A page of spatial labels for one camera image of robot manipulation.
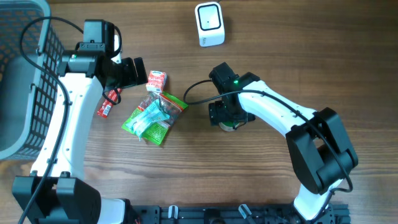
small carton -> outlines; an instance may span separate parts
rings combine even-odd
[[[148,76],[148,83],[146,85],[147,91],[162,93],[164,85],[166,84],[167,74],[165,72],[150,71]]]

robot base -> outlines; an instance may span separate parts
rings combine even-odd
[[[133,206],[141,224],[298,224],[299,219],[291,204],[248,207],[251,218],[244,219],[237,207],[170,207]],[[348,205],[332,205],[315,224],[350,224]]]

gray plastic basket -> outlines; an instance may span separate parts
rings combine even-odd
[[[41,16],[51,16],[44,0],[0,1],[0,159],[37,158],[47,135],[57,85],[19,53],[22,29]],[[34,62],[55,74],[64,48],[49,20],[28,29],[23,47]]]

green snack bag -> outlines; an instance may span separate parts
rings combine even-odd
[[[155,143],[156,145],[160,145],[166,136],[167,131],[174,124],[179,114],[188,107],[186,103],[173,95],[170,95],[164,91],[163,93],[149,92],[140,105],[132,112],[127,121],[123,123],[122,128],[131,134],[134,134],[134,131],[129,128],[128,124],[130,124],[137,115],[141,114],[157,99],[160,100],[159,106],[161,109],[168,114],[170,118],[152,124],[142,133],[141,137]]]

red snack package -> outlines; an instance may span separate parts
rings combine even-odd
[[[150,71],[148,83],[146,85],[147,91],[162,93],[163,87],[166,84],[166,79],[167,74],[165,72]]]
[[[120,94],[122,92],[122,89],[118,88],[118,92]],[[115,102],[118,98],[118,95],[116,94],[116,92],[114,90],[111,90],[111,91],[109,91],[108,98]],[[113,104],[111,102],[109,102],[108,100],[105,100],[105,102],[102,104],[102,106],[97,111],[97,114],[103,118],[107,118],[108,113],[112,107],[113,107]]]

